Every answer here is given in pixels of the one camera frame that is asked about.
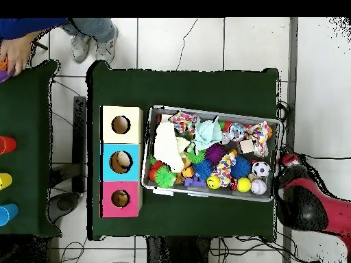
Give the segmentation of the person's hand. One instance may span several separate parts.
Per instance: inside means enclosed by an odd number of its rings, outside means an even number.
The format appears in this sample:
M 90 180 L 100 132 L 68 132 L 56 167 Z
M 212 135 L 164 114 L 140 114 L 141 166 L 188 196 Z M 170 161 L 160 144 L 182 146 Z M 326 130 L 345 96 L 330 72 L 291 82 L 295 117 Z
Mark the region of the person's hand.
M 1 61 L 8 61 L 8 72 L 17 76 L 27 67 L 34 39 L 42 32 L 28 33 L 21 38 L 3 40 L 1 43 Z

